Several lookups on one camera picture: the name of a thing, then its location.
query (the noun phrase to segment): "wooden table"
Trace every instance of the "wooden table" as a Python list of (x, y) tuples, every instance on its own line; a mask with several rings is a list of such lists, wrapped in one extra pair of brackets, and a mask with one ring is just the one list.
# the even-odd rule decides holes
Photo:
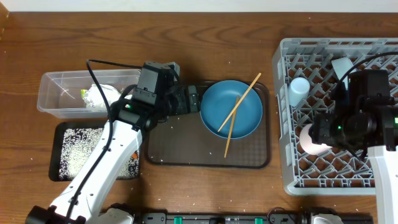
[(397, 14), (12, 12), (0, 41), (0, 223), (24, 223), (34, 205), (48, 206), (68, 185), (47, 176), (61, 120), (37, 111), (37, 93), (45, 72), (85, 70), (88, 58), (174, 61), (183, 80), (249, 82), (262, 72), (272, 96), (272, 160), (265, 169), (153, 166), (141, 159), (141, 177), (117, 181), (104, 207), (267, 213), (325, 206), (358, 209), (377, 221), (374, 196), (292, 197), (283, 190), (271, 57), (286, 37), (397, 37), (396, 21)]

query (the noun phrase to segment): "wooden chopstick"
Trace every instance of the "wooden chopstick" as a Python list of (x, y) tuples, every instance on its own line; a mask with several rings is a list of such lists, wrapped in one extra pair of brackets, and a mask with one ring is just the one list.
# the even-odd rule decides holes
[[(239, 100), (239, 96), (236, 97), (235, 105), (238, 103), (238, 100)], [(226, 153), (228, 152), (229, 141), (231, 140), (232, 129), (234, 127), (234, 122), (235, 122), (235, 115), (236, 115), (236, 110), (234, 111), (234, 113), (232, 115), (231, 127), (229, 128), (228, 140), (226, 141), (224, 158), (226, 158)]]
[(246, 97), (246, 95), (249, 93), (250, 89), (253, 87), (253, 85), (257, 82), (257, 80), (260, 78), (261, 73), (259, 73), (257, 75), (257, 77), (253, 80), (253, 82), (250, 84), (249, 88), (246, 90), (246, 92), (244, 92), (242, 98), (239, 100), (239, 102), (235, 105), (235, 107), (232, 109), (232, 111), (229, 113), (228, 117), (225, 119), (224, 123), (221, 125), (221, 127), (219, 128), (219, 131), (221, 131), (221, 128), (224, 127), (225, 123), (228, 121), (228, 119), (232, 116), (232, 114), (236, 111), (236, 108), (238, 108), (238, 106), (242, 103), (243, 99)]

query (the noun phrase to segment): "white cup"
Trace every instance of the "white cup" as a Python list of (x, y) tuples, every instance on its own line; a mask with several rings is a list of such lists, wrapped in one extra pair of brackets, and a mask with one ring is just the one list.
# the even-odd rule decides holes
[(288, 87), (289, 104), (297, 106), (302, 99), (307, 99), (310, 91), (310, 83), (307, 79), (297, 77), (293, 79)]

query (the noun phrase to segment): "dish rack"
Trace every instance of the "dish rack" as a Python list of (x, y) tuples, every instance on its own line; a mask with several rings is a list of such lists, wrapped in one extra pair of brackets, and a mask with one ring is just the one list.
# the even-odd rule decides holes
[[(353, 64), (372, 55), (398, 51), (398, 39), (284, 39), (272, 58), (274, 90), (279, 105), (279, 149), (284, 189), (290, 195), (375, 195), (374, 176), (368, 158), (361, 161), (336, 148), (317, 156), (301, 147), (301, 129), (318, 113), (332, 111), (329, 94), (338, 78), (331, 60), (348, 57)], [(398, 55), (381, 57), (358, 70), (389, 72), (391, 95), (398, 97)], [(287, 87), (297, 77), (311, 85), (307, 99), (289, 105)]]

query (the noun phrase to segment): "clear plastic container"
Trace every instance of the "clear plastic container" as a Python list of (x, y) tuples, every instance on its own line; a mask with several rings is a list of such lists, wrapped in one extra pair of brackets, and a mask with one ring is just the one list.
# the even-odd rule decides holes
[[(100, 84), (107, 84), (122, 92), (125, 87), (137, 84), (140, 70), (94, 70)], [(81, 90), (90, 89), (93, 79), (85, 71), (47, 72), (42, 76), (37, 99), (37, 109), (61, 119), (105, 118), (106, 109), (86, 108)]]

